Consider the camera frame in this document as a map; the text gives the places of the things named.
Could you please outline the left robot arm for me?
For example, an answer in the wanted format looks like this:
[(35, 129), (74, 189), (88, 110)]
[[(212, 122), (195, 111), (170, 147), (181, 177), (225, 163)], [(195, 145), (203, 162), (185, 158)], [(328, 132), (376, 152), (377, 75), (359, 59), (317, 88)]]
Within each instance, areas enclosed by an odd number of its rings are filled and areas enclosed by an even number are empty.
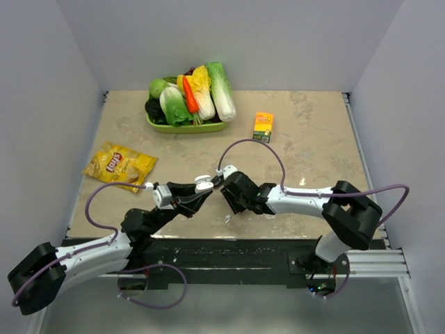
[(131, 209), (121, 228), (110, 227), (107, 237), (76, 246), (55, 247), (49, 242), (36, 246), (9, 274), (14, 296), (11, 302), (23, 315), (47, 307), (58, 294), (105, 273), (136, 273), (144, 265), (143, 252), (157, 233), (176, 216), (196, 214), (213, 193), (213, 184), (143, 185), (156, 203), (147, 211)]

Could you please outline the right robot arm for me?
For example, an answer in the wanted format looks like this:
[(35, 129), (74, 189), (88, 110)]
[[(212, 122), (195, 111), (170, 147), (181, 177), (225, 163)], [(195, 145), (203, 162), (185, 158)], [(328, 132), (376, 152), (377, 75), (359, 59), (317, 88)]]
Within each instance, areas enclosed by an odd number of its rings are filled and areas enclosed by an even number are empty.
[(382, 209), (352, 184), (338, 181), (332, 188), (282, 188), (275, 183), (256, 185), (246, 174), (235, 171), (211, 179), (231, 210), (258, 215), (299, 214), (324, 218), (331, 231), (316, 240), (313, 250), (296, 262), (311, 271), (326, 273), (349, 250), (367, 251), (380, 225)]

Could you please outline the white earbud charging case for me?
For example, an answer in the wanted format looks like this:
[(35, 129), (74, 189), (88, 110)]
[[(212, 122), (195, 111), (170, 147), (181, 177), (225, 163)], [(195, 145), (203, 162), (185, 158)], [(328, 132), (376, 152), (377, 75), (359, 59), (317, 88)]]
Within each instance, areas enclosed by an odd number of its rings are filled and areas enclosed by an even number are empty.
[(213, 189), (212, 176), (200, 175), (195, 178), (195, 192), (200, 193)]

